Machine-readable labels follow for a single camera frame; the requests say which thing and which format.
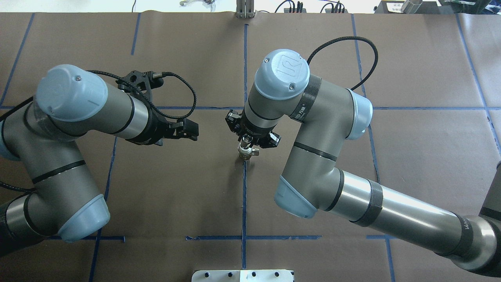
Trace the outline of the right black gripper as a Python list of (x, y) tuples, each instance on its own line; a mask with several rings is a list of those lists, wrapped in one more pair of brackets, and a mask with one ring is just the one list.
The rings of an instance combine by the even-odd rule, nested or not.
[(275, 148), (280, 143), (281, 136), (272, 132), (274, 125), (271, 127), (254, 125), (246, 117), (244, 111), (241, 114), (234, 110), (229, 111), (225, 121), (229, 129), (236, 133), (239, 137), (238, 140), (242, 141), (243, 145)]

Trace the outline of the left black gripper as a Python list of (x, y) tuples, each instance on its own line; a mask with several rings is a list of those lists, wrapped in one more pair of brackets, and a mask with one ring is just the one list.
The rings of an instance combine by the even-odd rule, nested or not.
[(116, 79), (118, 88), (131, 98), (132, 113), (130, 120), (116, 134), (137, 145), (163, 144), (163, 139), (190, 139), (198, 140), (199, 125), (189, 119), (177, 118), (168, 121), (152, 107), (151, 90), (164, 84), (166, 72), (139, 72), (131, 71), (125, 77)]

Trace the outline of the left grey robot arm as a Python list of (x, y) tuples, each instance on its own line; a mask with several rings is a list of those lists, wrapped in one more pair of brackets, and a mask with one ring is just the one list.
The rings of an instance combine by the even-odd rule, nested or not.
[(1, 205), (1, 255), (58, 235), (75, 242), (110, 220), (76, 140), (89, 131), (140, 146), (164, 139), (197, 141), (199, 126), (188, 114), (162, 113), (151, 91), (173, 72), (131, 71), (120, 77), (62, 64), (41, 79), (36, 94), (1, 117), (1, 156), (24, 164), (33, 187), (1, 182), (21, 196)]

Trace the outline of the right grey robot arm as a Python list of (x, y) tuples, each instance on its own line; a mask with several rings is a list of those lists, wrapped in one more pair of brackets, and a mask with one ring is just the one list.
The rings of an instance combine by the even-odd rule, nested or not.
[(428, 82), (389, 82), (377, 67), (364, 89), (374, 104), (370, 127), (346, 139), (353, 120), (347, 91), (370, 66), (369, 47), (333, 62), (317, 54), (311, 73), (339, 85), (340, 95), (319, 91), (306, 126), (317, 126), (313, 154), (294, 161), (286, 177), (297, 191), (320, 185), (304, 197), (317, 208), (296, 217), (274, 195), (302, 124), (283, 116), (276, 148), (261, 150), (245, 165), (246, 267), (291, 268), (299, 281), (500, 281), (478, 275), (500, 272), (500, 241), (478, 216), (500, 162), (499, 131), (474, 78), (464, 87)]

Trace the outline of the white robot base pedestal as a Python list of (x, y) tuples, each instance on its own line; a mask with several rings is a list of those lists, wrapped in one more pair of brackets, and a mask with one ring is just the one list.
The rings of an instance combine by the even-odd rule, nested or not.
[(287, 269), (241, 269), (195, 271), (192, 282), (294, 282), (293, 271)]

